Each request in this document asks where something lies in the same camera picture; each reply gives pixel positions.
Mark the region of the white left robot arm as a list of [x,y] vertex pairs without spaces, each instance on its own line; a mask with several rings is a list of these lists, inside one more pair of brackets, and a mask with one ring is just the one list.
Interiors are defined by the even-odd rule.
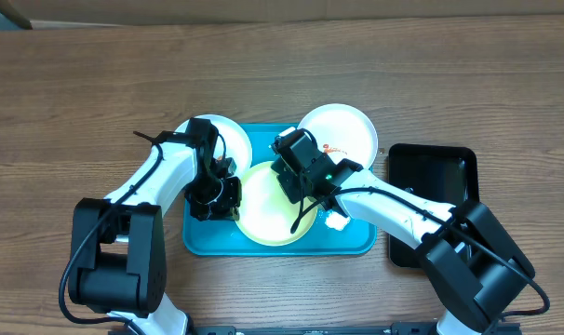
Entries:
[[188,315],[166,294],[164,216],[182,194],[198,221],[237,219],[239,177],[252,148],[241,126],[215,114],[147,140],[150,155],[121,187],[75,206],[59,307],[78,325],[118,322],[134,334],[189,334]]

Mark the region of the light green plate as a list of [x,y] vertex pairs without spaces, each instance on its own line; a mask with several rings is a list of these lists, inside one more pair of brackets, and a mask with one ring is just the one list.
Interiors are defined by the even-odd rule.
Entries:
[[305,214],[297,230],[290,228],[300,204],[289,202],[272,170],[273,161],[251,167],[242,177],[242,199],[237,227],[252,241],[268,247],[281,247],[302,238],[316,220],[317,208]]

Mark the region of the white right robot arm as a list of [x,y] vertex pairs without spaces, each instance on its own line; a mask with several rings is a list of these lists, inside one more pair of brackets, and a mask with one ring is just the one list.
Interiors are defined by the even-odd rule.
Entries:
[[306,129],[275,137],[273,169],[303,218],[315,208],[374,224],[413,249],[446,313],[438,334],[483,334],[507,317],[508,305],[527,285],[534,268],[484,204],[459,206],[410,194],[377,178],[357,162],[338,163]]

